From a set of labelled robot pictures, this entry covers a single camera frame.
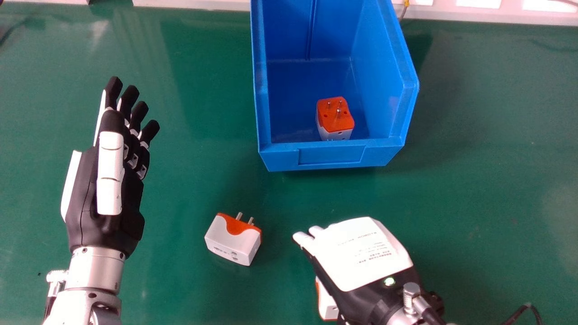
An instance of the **black wire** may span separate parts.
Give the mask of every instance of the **black wire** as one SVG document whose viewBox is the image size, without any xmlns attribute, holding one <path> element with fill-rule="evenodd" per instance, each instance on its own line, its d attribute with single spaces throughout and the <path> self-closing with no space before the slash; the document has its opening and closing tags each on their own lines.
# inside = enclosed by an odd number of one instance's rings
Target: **black wire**
<svg viewBox="0 0 578 325">
<path fill-rule="evenodd" d="M 544 323 L 542 323 L 542 317 L 540 317 L 540 313 L 538 312 L 538 310 L 536 309 L 536 307 L 532 306 L 531 303 L 526 303 L 522 306 L 520 306 L 518 308 L 518 310 L 513 313 L 510 318 L 508 318 L 505 322 L 503 322 L 501 325 L 511 325 L 513 324 L 516 320 L 518 320 L 518 317 L 520 317 L 520 315 L 522 315 L 523 312 L 526 311 L 526 309 L 530 309 L 533 313 L 534 316 L 536 316 L 536 324 L 537 325 L 544 325 Z"/>
</svg>

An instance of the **black fingertip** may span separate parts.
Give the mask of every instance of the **black fingertip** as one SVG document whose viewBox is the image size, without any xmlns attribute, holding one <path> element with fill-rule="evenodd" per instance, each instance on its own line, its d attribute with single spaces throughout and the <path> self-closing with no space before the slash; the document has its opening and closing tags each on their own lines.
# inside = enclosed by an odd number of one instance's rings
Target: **black fingertip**
<svg viewBox="0 0 578 325">
<path fill-rule="evenodd" d="M 155 120 L 150 120 L 142 129 L 140 133 L 140 141 L 146 142 L 148 145 L 153 140 L 154 136 L 157 135 L 161 126 Z"/>
<path fill-rule="evenodd" d="M 130 128 L 135 129 L 136 132 L 140 131 L 140 123 L 145 119 L 146 113 L 149 112 L 149 107 L 145 102 L 140 101 L 136 103 L 135 108 L 132 110 Z"/>
<path fill-rule="evenodd" d="M 135 86 L 130 85 L 120 97 L 121 101 L 118 110 L 123 114 L 127 121 L 131 119 L 131 109 L 136 103 L 136 99 L 139 98 L 139 95 L 139 90 Z"/>
<path fill-rule="evenodd" d="M 101 118 L 101 128 L 99 132 L 110 131 L 123 134 L 125 129 L 124 118 L 121 113 L 111 109 L 104 112 Z"/>
<path fill-rule="evenodd" d="M 120 95 L 120 91 L 123 89 L 123 83 L 117 76 L 112 76 L 109 82 L 105 86 L 106 102 L 105 108 L 112 107 L 116 108 L 116 101 Z"/>
</svg>

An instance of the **blue plastic bin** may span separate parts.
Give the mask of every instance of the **blue plastic bin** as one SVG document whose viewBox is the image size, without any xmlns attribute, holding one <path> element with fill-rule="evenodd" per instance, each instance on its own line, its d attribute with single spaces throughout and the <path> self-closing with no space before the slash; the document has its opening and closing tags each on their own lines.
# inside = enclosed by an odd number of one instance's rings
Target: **blue plastic bin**
<svg viewBox="0 0 578 325">
<path fill-rule="evenodd" d="M 259 154 L 269 171 L 384 166 L 419 88 L 390 0 L 252 0 Z M 344 96 L 350 140 L 321 141 L 316 103 Z"/>
</svg>

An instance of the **green tabletop surface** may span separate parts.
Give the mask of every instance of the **green tabletop surface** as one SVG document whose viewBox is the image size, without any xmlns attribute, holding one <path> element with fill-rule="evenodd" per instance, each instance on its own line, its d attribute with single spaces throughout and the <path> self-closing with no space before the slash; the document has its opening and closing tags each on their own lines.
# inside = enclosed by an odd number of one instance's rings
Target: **green tabletop surface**
<svg viewBox="0 0 578 325">
<path fill-rule="evenodd" d="M 269 173 L 248 13 L 2 5 L 0 324 L 41 323 L 46 273 L 68 267 L 64 178 L 111 75 L 161 124 L 124 324 L 324 324 L 291 235 L 357 216 L 406 246 L 448 322 L 499 324 L 531 301 L 545 324 L 576 324 L 578 29 L 402 27 L 421 83 L 402 151 L 382 168 Z M 237 211 L 263 231 L 251 267 L 203 239 L 217 212 Z"/>
</svg>

